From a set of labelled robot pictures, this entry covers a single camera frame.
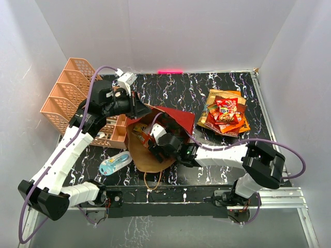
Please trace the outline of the red brown paper bag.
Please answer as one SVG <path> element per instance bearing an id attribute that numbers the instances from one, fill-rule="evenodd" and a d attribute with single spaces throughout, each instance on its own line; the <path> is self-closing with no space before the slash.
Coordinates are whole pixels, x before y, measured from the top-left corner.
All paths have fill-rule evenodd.
<path id="1" fill-rule="evenodd" d="M 184 141 L 188 141 L 188 135 L 193 132 L 195 114 L 163 106 L 151 106 L 147 104 L 146 107 L 151 111 L 149 114 L 138 119 L 129 119 L 127 122 L 127 147 L 132 160 L 139 171 L 143 172 L 145 175 L 147 173 L 161 174 L 165 169 L 175 163 L 175 159 L 166 158 L 164 161 L 159 162 L 155 155 L 148 151 L 137 135 L 133 133 L 135 125 L 137 123 L 149 125 L 153 122 L 157 114 L 167 114 L 167 117 L 158 117 L 157 122 L 161 124 L 165 123 L 167 126 L 172 124 L 174 126 L 173 130 L 177 130 L 180 137 L 183 137 Z"/>

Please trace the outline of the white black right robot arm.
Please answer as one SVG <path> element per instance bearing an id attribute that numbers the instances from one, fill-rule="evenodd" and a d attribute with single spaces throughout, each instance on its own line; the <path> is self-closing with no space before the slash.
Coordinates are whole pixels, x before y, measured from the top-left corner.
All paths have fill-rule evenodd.
<path id="1" fill-rule="evenodd" d="M 149 149 L 160 162 L 174 159 L 186 167 L 228 166 L 245 170 L 230 191 L 212 195 L 215 206 L 246 206 L 249 198 L 260 189 L 280 187 L 285 157 L 264 142 L 224 147 L 184 143 L 172 133 L 152 137 L 156 143 Z"/>

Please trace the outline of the red skittles candy bag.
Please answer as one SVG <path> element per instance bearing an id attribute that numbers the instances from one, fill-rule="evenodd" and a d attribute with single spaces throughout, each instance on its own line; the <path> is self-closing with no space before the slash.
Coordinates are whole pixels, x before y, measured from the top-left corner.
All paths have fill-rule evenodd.
<path id="1" fill-rule="evenodd" d="M 242 121 L 237 98 L 216 99 L 215 104 L 218 108 L 217 117 L 214 118 L 217 124 L 237 124 Z"/>

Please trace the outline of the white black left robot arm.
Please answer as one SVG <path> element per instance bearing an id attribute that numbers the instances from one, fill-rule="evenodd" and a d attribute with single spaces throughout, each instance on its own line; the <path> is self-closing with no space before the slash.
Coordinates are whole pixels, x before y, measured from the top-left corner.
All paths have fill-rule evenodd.
<path id="1" fill-rule="evenodd" d="M 107 200 L 103 184 L 89 180 L 64 187 L 67 175 L 106 125 L 107 118 L 124 114 L 130 119 L 138 119 L 151 111 L 135 91 L 113 90 L 112 83 L 106 80 L 92 82 L 87 99 L 79 104 L 53 154 L 31 180 L 22 180 L 18 185 L 24 205 L 53 221 L 60 219 L 68 208 L 88 201 L 102 206 Z"/>

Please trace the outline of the orange candy bag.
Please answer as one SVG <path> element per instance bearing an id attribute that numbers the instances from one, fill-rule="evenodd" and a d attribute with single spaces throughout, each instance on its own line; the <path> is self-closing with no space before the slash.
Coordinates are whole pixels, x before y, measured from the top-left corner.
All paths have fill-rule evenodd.
<path id="1" fill-rule="evenodd" d="M 145 148 L 155 145 L 155 139 L 151 136 L 148 130 L 144 130 L 138 134 L 138 139 Z"/>
<path id="2" fill-rule="evenodd" d="M 208 114 L 207 114 L 207 119 L 205 121 L 205 124 L 209 128 L 211 128 L 212 130 L 216 131 L 219 134 L 225 134 L 226 132 L 240 128 L 244 124 L 243 111 L 245 109 L 242 108 L 240 105 L 238 105 L 237 109 L 240 112 L 242 121 L 240 121 L 237 124 L 225 124 L 225 123 L 217 124 L 214 119 L 215 117 L 217 117 L 217 111 L 218 111 L 217 105 L 216 104 L 209 105 L 207 108 Z"/>

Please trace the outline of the red doritos chip bag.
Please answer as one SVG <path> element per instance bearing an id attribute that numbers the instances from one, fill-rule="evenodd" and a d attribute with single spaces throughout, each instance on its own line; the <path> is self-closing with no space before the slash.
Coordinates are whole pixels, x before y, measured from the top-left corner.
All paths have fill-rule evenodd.
<path id="1" fill-rule="evenodd" d="M 244 127 L 246 106 L 238 102 L 238 98 L 216 96 L 212 104 L 207 106 L 204 125 L 216 134 L 238 137 Z"/>

